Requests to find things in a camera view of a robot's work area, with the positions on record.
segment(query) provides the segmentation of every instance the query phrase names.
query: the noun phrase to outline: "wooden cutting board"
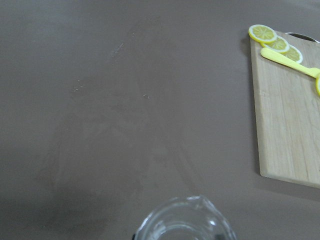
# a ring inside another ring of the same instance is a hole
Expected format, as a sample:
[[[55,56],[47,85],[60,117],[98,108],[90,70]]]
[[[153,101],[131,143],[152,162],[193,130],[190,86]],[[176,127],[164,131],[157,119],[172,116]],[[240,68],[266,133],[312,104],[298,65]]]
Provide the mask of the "wooden cutting board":
[[[302,65],[320,68],[320,43],[282,32],[303,55]],[[315,79],[260,55],[250,39],[260,174],[320,188],[320,97]]]

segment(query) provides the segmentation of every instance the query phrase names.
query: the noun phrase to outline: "brown countertop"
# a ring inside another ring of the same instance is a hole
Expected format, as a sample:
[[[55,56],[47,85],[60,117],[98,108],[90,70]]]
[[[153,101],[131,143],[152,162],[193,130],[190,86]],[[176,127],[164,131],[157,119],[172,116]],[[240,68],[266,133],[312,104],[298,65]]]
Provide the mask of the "brown countertop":
[[[199,194],[240,240],[319,238],[320,189],[259,174],[247,34],[319,40],[319,3],[1,5],[1,240],[130,240]]]

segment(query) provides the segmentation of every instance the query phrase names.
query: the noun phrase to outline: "knife handle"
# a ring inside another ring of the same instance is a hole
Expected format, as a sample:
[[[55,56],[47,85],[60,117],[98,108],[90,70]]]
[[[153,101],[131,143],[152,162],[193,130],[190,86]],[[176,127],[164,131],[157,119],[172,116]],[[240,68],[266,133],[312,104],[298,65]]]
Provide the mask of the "knife handle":
[[[273,51],[267,47],[264,47],[260,51],[261,55],[269,59],[271,61],[274,61],[278,64],[285,65],[287,67],[290,67],[292,69],[298,70],[304,74],[310,75],[313,77],[313,74],[311,73],[310,69],[308,67],[302,66],[301,64],[287,58],[286,56],[282,55],[281,53],[278,53],[276,51]]]

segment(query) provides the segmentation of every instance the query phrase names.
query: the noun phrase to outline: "lemon slice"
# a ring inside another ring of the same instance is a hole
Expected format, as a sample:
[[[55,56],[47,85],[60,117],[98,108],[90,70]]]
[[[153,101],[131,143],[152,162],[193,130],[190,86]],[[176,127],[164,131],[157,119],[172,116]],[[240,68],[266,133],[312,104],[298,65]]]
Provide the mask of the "lemon slice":
[[[271,43],[261,43],[262,47],[272,49],[278,53],[288,52],[290,45],[282,36],[277,36],[276,40]]]
[[[318,95],[320,96],[320,74],[317,76],[315,80],[315,89]]]
[[[261,24],[252,25],[248,32],[250,37],[259,43],[272,43],[277,39],[275,30]]]
[[[295,47],[289,44],[289,51],[282,53],[287,58],[296,61],[298,64],[300,64],[303,61],[303,57],[301,52]]]

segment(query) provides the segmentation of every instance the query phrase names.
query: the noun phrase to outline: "toy lemon slice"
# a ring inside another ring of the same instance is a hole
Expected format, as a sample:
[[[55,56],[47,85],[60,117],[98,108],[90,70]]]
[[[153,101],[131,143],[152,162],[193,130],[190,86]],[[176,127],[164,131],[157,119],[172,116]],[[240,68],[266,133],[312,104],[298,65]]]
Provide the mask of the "toy lemon slice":
[[[271,27],[256,24],[249,27],[248,31],[250,37],[259,43],[272,43],[277,39],[275,30]]]
[[[271,43],[262,42],[261,45],[264,48],[272,49],[273,51],[281,54],[288,52],[290,49],[289,43],[282,36],[277,36],[276,40]]]
[[[300,64],[302,61],[303,61],[303,57],[302,57],[302,54],[301,52],[295,47],[295,46],[292,46],[292,45],[289,45],[289,51],[285,52],[285,53],[282,53],[284,56],[286,56],[287,58],[297,62],[298,64]]]
[[[320,96],[320,74],[315,79],[315,89],[318,95]]]

